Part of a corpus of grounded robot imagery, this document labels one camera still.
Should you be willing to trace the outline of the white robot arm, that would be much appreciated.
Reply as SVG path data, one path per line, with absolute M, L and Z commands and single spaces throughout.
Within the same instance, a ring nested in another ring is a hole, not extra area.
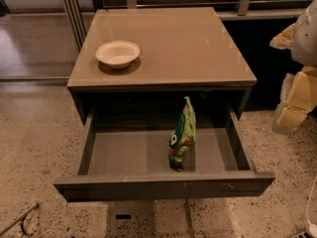
M 297 21 L 273 37 L 269 45 L 291 51 L 293 60 L 303 68 L 288 73 L 282 82 L 272 130 L 293 133 L 317 106 L 317 0 L 305 9 Z

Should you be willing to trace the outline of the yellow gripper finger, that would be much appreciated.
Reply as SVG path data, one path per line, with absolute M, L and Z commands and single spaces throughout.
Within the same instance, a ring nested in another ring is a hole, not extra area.
M 306 65 L 297 74 L 288 73 L 282 83 L 276 124 L 295 129 L 317 106 L 317 67 Z
M 290 50 L 294 27 L 295 27 L 295 24 L 289 25 L 281 33 L 273 37 L 271 41 L 269 42 L 269 45 L 272 48 L 279 49 L 279 50 L 285 50 L 285 49 Z

